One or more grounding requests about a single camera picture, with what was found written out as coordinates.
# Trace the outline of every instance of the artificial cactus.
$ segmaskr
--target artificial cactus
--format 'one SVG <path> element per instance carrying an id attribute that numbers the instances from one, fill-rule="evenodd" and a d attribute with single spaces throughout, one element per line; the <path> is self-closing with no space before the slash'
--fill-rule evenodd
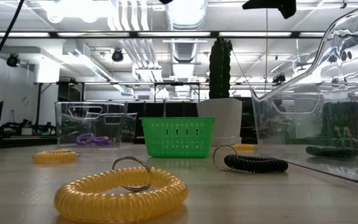
<path id="1" fill-rule="evenodd" d="M 230 40 L 224 40 L 223 42 L 223 75 L 222 75 L 222 97 L 230 97 L 230 52 L 233 50 L 233 46 Z"/>
<path id="2" fill-rule="evenodd" d="M 209 56 L 209 98 L 222 98 L 224 41 L 218 37 Z"/>

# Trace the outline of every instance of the black coiled keychain bracelet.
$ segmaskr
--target black coiled keychain bracelet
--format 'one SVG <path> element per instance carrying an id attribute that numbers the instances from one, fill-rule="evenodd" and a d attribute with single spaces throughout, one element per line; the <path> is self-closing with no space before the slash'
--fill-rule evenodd
<path id="1" fill-rule="evenodd" d="M 235 155 L 227 155 L 224 158 L 224 163 L 229 167 L 228 169 L 222 169 L 215 163 L 215 153 L 222 146 L 229 146 L 236 153 Z M 213 154 L 213 161 L 215 166 L 223 171 L 237 169 L 237 170 L 244 170 L 253 173 L 268 173 L 268 172 L 284 172 L 288 169 L 288 163 L 281 159 L 239 156 L 236 149 L 229 144 L 220 145 L 215 149 Z"/>

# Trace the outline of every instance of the white planter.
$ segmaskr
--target white planter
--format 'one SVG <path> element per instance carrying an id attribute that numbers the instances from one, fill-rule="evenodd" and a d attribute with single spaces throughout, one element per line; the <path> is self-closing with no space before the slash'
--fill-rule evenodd
<path id="1" fill-rule="evenodd" d="M 214 117 L 211 146 L 240 144 L 242 102 L 233 98 L 205 100 L 197 104 L 198 116 Z"/>

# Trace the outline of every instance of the ceiling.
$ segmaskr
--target ceiling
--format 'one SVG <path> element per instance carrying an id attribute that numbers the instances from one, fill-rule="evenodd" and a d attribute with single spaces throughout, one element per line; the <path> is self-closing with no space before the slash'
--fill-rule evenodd
<path id="1" fill-rule="evenodd" d="M 298 11 L 285 20 L 276 9 L 253 9 L 244 11 L 241 4 L 244 1 L 210 0 L 206 11 L 204 30 L 211 31 L 318 31 L 324 32 L 329 25 L 348 12 L 358 7 L 358 0 L 346 1 L 347 7 L 341 9 L 342 1 L 325 0 L 301 0 L 297 1 Z M 46 7 L 52 1 L 26 1 L 15 23 L 13 31 L 110 31 L 107 16 L 111 13 L 109 1 L 93 1 L 92 7 L 82 14 L 97 15 L 99 18 L 94 23 L 86 23 L 76 17 L 80 11 L 76 6 L 65 9 L 67 17 L 60 23 L 51 23 L 47 18 Z M 157 0 L 147 1 L 150 30 L 167 30 L 165 8 Z M 16 10 L 17 1 L 0 1 L 0 31 L 6 30 Z M 172 73 L 172 59 L 169 44 L 163 43 L 164 39 L 152 39 L 159 65 L 162 67 L 163 78 L 175 78 Z M 205 82 L 208 77 L 209 53 L 214 44 L 214 39 L 203 39 L 200 43 L 196 59 L 193 77 L 189 81 Z M 304 71 L 297 71 L 294 62 L 307 58 L 306 55 L 317 51 L 319 39 L 232 39 L 234 54 L 231 56 L 231 81 L 243 82 L 244 75 L 251 82 L 271 82 L 273 76 L 282 72 L 287 80 Z M 61 70 L 61 76 L 75 77 L 81 81 L 95 81 L 95 74 L 82 65 L 79 61 L 69 57 L 62 51 L 61 46 L 66 42 L 74 42 L 82 46 L 86 44 L 91 49 L 91 58 L 97 61 L 105 71 L 111 73 L 115 80 L 131 82 L 132 61 L 124 50 L 124 60 L 113 62 L 111 54 L 116 48 L 122 48 L 119 39 L 10 39 L 6 47 L 28 46 L 40 47 L 56 56 L 67 64 Z"/>

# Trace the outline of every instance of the table surface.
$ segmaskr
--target table surface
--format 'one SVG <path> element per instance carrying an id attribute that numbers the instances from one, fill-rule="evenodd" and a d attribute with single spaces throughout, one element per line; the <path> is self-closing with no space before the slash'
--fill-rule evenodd
<path id="1" fill-rule="evenodd" d="M 277 174 L 223 172 L 215 168 L 211 156 L 151 158 L 144 145 L 79 149 L 81 157 L 68 164 L 32 163 L 33 153 L 54 147 L 0 149 L 0 223 L 76 223 L 59 217 L 54 209 L 56 190 L 71 180 L 111 169 L 121 156 L 137 156 L 188 185 L 183 205 L 144 223 L 358 223 L 358 186 L 297 166 Z M 229 153 L 223 149 L 217 160 Z M 122 161 L 117 168 L 134 166 L 139 167 Z"/>

